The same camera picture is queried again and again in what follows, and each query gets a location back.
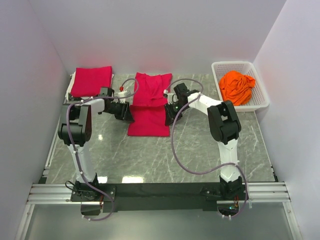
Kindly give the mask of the aluminium extrusion rail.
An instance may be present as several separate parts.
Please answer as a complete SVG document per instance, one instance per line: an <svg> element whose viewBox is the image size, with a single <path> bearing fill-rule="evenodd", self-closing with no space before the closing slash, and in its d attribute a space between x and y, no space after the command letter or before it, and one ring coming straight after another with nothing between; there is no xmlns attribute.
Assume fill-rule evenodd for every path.
<svg viewBox="0 0 320 240"><path fill-rule="evenodd" d="M291 198L284 182L249 182L251 203L286 203ZM63 184L33 184L26 203L28 205L80 205L71 201L72 191Z"/></svg>

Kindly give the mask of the crumpled orange t-shirt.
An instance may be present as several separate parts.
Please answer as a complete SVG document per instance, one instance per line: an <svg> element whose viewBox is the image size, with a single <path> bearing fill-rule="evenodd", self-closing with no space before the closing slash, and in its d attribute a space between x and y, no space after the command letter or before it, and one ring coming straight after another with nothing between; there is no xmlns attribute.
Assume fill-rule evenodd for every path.
<svg viewBox="0 0 320 240"><path fill-rule="evenodd" d="M238 71L227 72L219 81L219 89L224 101L231 101L234 106L247 104L252 98L256 80Z"/></svg>

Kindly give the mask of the white plastic basket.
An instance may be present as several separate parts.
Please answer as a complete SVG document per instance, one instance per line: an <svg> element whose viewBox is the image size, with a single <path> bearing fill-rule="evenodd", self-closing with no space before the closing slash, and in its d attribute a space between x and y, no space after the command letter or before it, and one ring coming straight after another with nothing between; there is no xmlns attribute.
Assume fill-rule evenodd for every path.
<svg viewBox="0 0 320 240"><path fill-rule="evenodd" d="M219 61L211 68L219 98L230 100L237 112L254 112L269 106L267 92L251 62Z"/></svg>

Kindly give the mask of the red t-shirt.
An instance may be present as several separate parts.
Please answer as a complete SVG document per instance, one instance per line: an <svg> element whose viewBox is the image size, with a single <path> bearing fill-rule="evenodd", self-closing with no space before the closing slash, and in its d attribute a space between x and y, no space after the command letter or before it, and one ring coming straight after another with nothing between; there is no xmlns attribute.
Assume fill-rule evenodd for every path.
<svg viewBox="0 0 320 240"><path fill-rule="evenodd" d="M111 66L77 67L70 94L75 98L97 96L102 87L111 87L112 75L113 69Z"/></svg>
<svg viewBox="0 0 320 240"><path fill-rule="evenodd" d="M164 105L164 90L170 85L171 73L148 75L136 73L134 84L136 94L130 106L134 119L128 127L130 137L169 137L170 128L165 125L166 111Z"/></svg>

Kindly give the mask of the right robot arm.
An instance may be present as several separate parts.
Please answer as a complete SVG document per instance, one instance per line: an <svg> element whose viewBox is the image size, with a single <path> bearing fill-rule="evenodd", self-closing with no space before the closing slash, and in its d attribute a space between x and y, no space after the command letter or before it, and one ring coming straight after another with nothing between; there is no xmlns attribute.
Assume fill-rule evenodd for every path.
<svg viewBox="0 0 320 240"><path fill-rule="evenodd" d="M212 172L211 170L191 171L182 165L176 154L174 130L177 121L183 116L184 110L192 108L207 116L210 134L218 144L220 165L215 168L221 169L218 196L230 200L239 195L244 189L242 182L245 179L238 168L237 153L238 138L242 127L233 103L229 100L215 100L198 90L189 90L184 83L176 85L174 93L165 89L163 96L167 99L167 103L164 105L165 125L171 126L171 150L178 165L193 175L205 175Z"/></svg>

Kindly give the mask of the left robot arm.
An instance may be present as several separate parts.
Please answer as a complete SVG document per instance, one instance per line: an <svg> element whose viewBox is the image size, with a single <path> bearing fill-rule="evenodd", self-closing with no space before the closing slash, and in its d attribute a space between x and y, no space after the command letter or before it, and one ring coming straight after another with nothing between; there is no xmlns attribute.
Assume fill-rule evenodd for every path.
<svg viewBox="0 0 320 240"><path fill-rule="evenodd" d="M122 86L117 93L110 87L102 87L96 96L63 104L58 137L68 147L76 169L76 181L72 184L73 196L87 201L103 197L89 151L92 116L107 113L114 115L117 120L133 123L130 103L127 101L132 96L134 93L124 90Z"/></svg>

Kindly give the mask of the folded red t-shirt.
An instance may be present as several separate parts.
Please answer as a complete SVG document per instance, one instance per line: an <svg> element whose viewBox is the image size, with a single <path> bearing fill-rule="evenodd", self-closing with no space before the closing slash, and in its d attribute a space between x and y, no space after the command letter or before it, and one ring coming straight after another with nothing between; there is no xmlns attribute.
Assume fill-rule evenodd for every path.
<svg viewBox="0 0 320 240"><path fill-rule="evenodd" d="M111 66L77 67L70 94L75 98L97 96L102 87L111 87L112 75L113 69Z"/></svg>

